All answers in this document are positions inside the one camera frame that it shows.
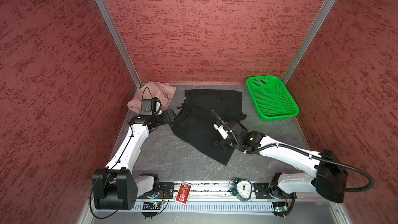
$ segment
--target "clock face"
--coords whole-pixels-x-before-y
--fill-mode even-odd
[[[238,194],[245,200],[250,198],[251,183],[249,181],[240,181],[236,184]]]

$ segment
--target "gray marble surface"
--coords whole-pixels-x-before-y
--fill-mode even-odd
[[[259,131],[296,147],[308,149],[301,132],[291,118],[263,122],[259,119],[246,85],[172,85],[176,94],[169,105],[175,113],[184,102],[188,89],[228,89],[243,92],[242,112],[247,118],[241,123],[248,131]],[[258,155],[235,150],[227,166],[198,152],[194,147],[174,136],[168,125],[151,132],[141,147],[141,154],[133,167],[133,176],[156,173],[161,181],[173,180],[230,180],[234,177],[252,181],[269,181],[276,172],[296,173],[292,166]]]

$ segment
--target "white round object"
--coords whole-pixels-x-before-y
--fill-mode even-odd
[[[241,180],[236,184],[236,195],[241,200],[247,201],[251,197],[251,182],[248,180]]]

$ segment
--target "metal corner post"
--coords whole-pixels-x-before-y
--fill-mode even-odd
[[[296,69],[298,63],[300,62],[302,56],[304,55],[305,51],[307,50],[308,46],[310,45],[312,39],[314,38],[315,34],[321,27],[323,21],[325,20],[327,14],[329,13],[331,7],[333,6],[334,2],[336,0],[325,0],[319,9],[314,21],[312,22],[312,25],[310,29],[308,30],[306,36],[304,37],[301,46],[298,48],[296,55],[294,56],[292,62],[290,63],[289,67],[287,68],[283,78],[282,82],[283,84],[286,84],[291,75],[293,74],[293,71]]]
[[[132,79],[134,80],[135,86],[137,88],[140,88],[141,87],[140,78],[138,77],[137,71],[134,68],[134,65],[130,59],[127,49],[123,43],[123,40],[120,37],[120,34],[117,30],[115,22],[113,21],[111,13],[109,12],[108,7],[106,6],[105,0],[95,0],[95,1],[98,5],[99,10],[101,11],[101,14],[106,22],[106,25],[109,28],[109,31],[112,34],[113,39],[115,40],[115,43],[119,49],[119,52],[122,55],[124,62],[126,63],[127,69],[129,70],[130,75],[131,75]]]

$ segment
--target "green basket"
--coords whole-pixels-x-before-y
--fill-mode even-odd
[[[272,75],[250,77],[246,84],[262,121],[275,121],[299,114],[299,107],[280,78]]]

